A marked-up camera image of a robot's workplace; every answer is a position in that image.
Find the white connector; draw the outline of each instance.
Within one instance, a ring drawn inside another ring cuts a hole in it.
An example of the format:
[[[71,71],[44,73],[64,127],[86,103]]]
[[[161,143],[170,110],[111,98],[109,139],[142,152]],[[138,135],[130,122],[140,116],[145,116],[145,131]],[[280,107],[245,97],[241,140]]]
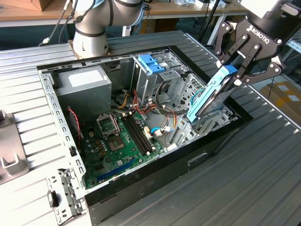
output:
[[[163,135],[163,134],[161,133],[161,130],[160,130],[160,129],[156,130],[156,131],[154,132],[154,134],[155,134],[157,137]]]
[[[47,38],[45,38],[44,40],[43,40],[43,44],[47,44],[47,43],[49,43],[50,42],[50,38],[49,37],[47,37]]]

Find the metal bracket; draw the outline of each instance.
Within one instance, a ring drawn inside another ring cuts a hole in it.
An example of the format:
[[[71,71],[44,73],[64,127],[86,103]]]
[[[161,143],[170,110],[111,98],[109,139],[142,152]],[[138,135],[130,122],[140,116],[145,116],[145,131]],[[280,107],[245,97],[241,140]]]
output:
[[[87,211],[84,198],[76,199],[72,186],[73,169],[59,169],[54,175],[46,178],[48,186],[48,201],[51,208],[55,208],[58,225],[62,225],[77,215]]]
[[[29,171],[12,114],[0,110],[0,185]]]

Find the gray plastic part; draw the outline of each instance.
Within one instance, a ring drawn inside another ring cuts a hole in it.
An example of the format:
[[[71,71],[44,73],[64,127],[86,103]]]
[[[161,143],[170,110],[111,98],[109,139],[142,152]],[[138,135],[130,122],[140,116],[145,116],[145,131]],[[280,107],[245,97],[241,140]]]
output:
[[[29,166],[12,114],[0,110],[0,185],[29,171]]]

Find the green circuit board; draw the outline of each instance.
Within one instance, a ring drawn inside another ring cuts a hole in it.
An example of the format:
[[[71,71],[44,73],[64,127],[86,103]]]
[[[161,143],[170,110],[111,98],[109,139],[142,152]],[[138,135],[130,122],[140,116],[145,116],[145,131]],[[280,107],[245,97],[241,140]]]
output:
[[[139,113],[135,113],[132,117],[135,121],[140,122],[138,128],[144,134],[143,128],[146,125],[142,116]],[[80,150],[80,155],[87,170],[84,176],[87,189],[92,188],[105,180],[111,179],[113,176],[125,172],[125,170],[154,159],[154,157],[163,153],[161,144],[154,137],[148,141],[153,149],[152,152],[142,155],[122,119],[118,117],[116,118],[116,121],[120,129],[119,136],[113,135],[107,139],[103,139],[97,123],[92,127],[81,131],[84,139],[81,141],[82,148]],[[105,121],[104,123],[107,124],[106,127],[110,128],[108,121]],[[122,171],[118,171],[116,174],[99,180],[102,175],[111,173],[113,170],[120,169],[121,167],[125,168]]]

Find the aluminum table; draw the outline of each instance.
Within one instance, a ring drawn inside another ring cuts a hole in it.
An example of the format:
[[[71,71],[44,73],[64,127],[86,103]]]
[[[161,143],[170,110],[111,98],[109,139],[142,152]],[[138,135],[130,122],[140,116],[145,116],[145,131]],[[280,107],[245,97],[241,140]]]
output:
[[[212,76],[216,59],[181,31],[109,39],[114,53],[177,45]],[[30,172],[0,186],[3,225],[56,225],[45,177],[67,161],[36,65],[75,59],[68,44],[0,52],[0,108],[13,113]],[[232,95],[254,120],[191,172],[103,226],[298,225],[301,221],[301,134],[252,87]],[[68,225],[90,225],[87,214]]]

